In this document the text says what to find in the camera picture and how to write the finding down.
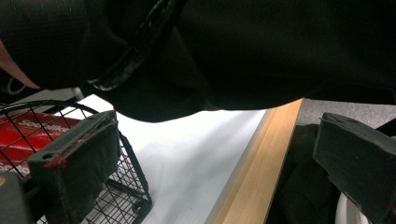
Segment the red object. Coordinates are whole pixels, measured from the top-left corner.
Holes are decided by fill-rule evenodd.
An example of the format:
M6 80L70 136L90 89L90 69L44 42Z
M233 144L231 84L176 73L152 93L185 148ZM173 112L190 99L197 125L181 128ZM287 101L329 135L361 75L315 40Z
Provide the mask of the red object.
M26 159L76 125L78 119L28 112L0 118L0 172L29 174Z

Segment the white object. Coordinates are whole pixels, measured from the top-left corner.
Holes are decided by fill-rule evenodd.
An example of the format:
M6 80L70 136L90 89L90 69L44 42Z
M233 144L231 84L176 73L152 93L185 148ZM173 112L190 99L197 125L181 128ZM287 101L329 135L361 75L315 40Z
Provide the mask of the white object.
M98 111L112 109L94 95L80 103ZM264 113L200 112L161 123L118 114L119 129L134 148L154 203L143 223L210 222Z

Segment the gray floor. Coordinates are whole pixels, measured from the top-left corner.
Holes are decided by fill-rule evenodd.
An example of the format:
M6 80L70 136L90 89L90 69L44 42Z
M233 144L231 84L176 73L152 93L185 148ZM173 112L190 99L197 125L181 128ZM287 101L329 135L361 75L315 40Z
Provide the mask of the gray floor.
M320 123L324 112L331 112L365 123L373 128L396 118L396 105L363 105L305 99L297 123Z

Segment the person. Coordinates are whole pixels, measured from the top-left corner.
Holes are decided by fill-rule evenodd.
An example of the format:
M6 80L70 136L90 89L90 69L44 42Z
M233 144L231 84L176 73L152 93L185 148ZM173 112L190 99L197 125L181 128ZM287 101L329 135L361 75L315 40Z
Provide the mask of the person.
M0 68L30 88L83 86L150 122L303 97L394 105L395 9L371 0L3 0Z

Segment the wooden edge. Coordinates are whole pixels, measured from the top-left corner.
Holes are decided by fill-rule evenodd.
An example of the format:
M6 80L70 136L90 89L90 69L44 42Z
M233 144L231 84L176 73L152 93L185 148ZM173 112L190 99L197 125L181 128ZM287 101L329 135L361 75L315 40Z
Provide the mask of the wooden edge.
M301 103L271 109L214 223L264 223Z

